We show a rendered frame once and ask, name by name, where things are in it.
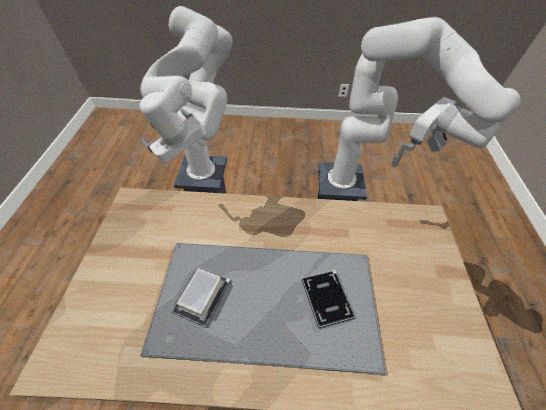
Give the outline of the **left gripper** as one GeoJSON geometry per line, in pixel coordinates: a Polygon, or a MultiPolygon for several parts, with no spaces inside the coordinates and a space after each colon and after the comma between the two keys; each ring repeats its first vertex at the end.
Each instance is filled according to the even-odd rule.
{"type": "Polygon", "coordinates": [[[411,152],[416,144],[420,145],[423,140],[436,129],[440,118],[452,105],[451,103],[455,105],[456,102],[443,97],[416,120],[409,135],[410,138],[412,138],[411,143],[402,145],[399,153],[395,155],[392,161],[392,167],[395,168],[398,165],[404,150],[411,152]]]}

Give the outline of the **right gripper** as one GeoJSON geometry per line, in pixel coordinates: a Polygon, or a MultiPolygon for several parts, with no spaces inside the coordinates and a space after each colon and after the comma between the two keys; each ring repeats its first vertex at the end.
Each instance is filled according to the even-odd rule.
{"type": "MultiPolygon", "coordinates": [[[[181,109],[181,113],[186,116],[187,114],[189,114],[184,108],[181,109]],[[182,111],[181,111],[182,110],[182,111]]],[[[199,120],[197,120],[194,115],[192,113],[190,113],[189,115],[187,115],[186,117],[186,120],[183,121],[183,123],[185,124],[185,126],[187,127],[188,129],[188,136],[187,138],[181,142],[180,144],[177,144],[177,145],[168,145],[166,146],[166,144],[162,144],[160,145],[158,143],[158,141],[160,140],[160,138],[158,140],[156,140],[155,142],[148,142],[145,137],[141,137],[140,139],[142,140],[142,142],[145,144],[145,146],[149,149],[149,151],[153,153],[158,157],[158,159],[162,162],[162,163],[167,163],[169,162],[171,159],[173,159],[174,157],[176,157],[178,154],[180,154],[182,151],[184,151],[185,149],[187,149],[189,146],[191,146],[193,143],[195,143],[196,141],[198,141],[200,138],[202,138],[204,135],[206,135],[206,131],[204,129],[204,127],[202,126],[201,122],[199,120]],[[188,138],[189,137],[189,138],[188,138]],[[145,141],[145,140],[147,141],[145,141]],[[187,140],[187,141],[186,141],[187,140]],[[185,142],[186,141],[186,142],[185,142]],[[184,143],[185,142],[185,143],[184,143]],[[183,143],[183,144],[182,144],[183,143]],[[181,145],[182,144],[182,145],[181,145]],[[179,146],[180,145],[180,146],[179,146]],[[177,146],[177,147],[175,147],[177,146]],[[150,147],[150,148],[149,148],[150,147]],[[151,151],[151,150],[152,151],[151,151]]]]}

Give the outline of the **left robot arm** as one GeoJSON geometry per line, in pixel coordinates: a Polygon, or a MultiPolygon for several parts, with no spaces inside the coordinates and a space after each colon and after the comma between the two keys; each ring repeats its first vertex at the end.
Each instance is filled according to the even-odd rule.
{"type": "Polygon", "coordinates": [[[438,17],[372,28],[363,37],[361,51],[349,107],[356,114],[379,116],[343,120],[334,167],[328,173],[328,181],[337,188],[355,185],[360,143],[382,143],[388,137],[398,101],[394,87],[378,86],[388,60],[422,56],[470,110],[451,105],[445,111],[427,140],[431,152],[447,145],[445,134],[484,148],[520,104],[519,93],[503,88],[483,67],[478,53],[438,17]]]}

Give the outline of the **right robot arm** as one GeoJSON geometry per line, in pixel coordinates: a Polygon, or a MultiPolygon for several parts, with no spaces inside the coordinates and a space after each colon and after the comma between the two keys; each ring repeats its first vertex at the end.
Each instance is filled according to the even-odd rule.
{"type": "Polygon", "coordinates": [[[188,129],[180,110],[184,108],[194,114],[206,135],[185,150],[187,174],[192,179],[204,180],[215,172],[206,140],[216,135],[227,104],[226,91],[213,82],[230,52],[232,37],[209,18],[183,6],[172,11],[169,29],[181,41],[144,76],[140,110],[162,137],[158,141],[161,145],[183,142],[188,129]],[[189,74],[188,81],[183,76],[189,74]],[[187,102],[207,110],[204,113],[186,107],[187,102]]]}

